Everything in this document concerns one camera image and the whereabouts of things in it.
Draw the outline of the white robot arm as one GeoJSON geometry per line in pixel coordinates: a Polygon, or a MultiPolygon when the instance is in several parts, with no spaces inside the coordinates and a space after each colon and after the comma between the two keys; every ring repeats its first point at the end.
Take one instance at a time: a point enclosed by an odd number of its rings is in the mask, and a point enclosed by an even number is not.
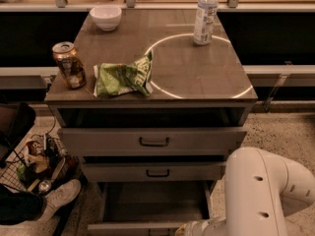
{"type": "Polygon", "coordinates": [[[187,222],[175,236],[288,236],[285,218],[315,202],[310,170],[256,147],[229,156],[224,188],[224,218],[187,222]]]}

